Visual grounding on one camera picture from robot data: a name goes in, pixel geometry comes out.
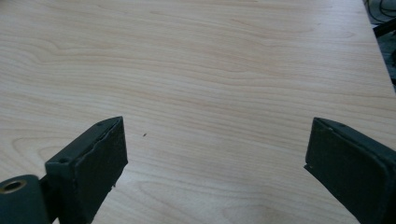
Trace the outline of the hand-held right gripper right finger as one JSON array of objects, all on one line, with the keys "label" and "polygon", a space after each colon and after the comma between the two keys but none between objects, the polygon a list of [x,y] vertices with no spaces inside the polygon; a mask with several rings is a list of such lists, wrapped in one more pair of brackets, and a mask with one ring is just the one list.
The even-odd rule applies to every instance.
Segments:
[{"label": "hand-held right gripper right finger", "polygon": [[346,126],[313,119],[304,168],[360,224],[396,224],[396,151]]}]

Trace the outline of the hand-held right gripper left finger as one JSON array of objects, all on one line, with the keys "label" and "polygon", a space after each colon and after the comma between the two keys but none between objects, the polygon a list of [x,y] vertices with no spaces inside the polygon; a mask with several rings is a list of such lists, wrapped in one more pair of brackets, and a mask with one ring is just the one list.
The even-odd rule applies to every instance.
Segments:
[{"label": "hand-held right gripper left finger", "polygon": [[45,163],[49,218],[91,224],[127,163],[123,118],[92,125]]}]

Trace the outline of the black metal stand bar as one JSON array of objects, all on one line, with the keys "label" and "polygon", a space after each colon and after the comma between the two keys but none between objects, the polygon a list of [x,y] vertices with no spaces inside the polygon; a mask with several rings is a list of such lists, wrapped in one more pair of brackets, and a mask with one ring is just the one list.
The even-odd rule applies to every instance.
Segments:
[{"label": "black metal stand bar", "polygon": [[373,29],[373,31],[376,37],[380,37],[390,32],[396,31],[396,18],[377,25]]}]

